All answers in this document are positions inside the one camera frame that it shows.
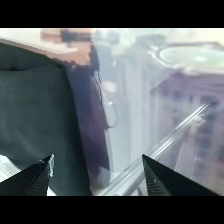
dark fabric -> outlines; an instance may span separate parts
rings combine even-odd
[[[58,62],[0,44],[0,154],[24,169],[55,155],[57,195],[91,195],[72,92]]]

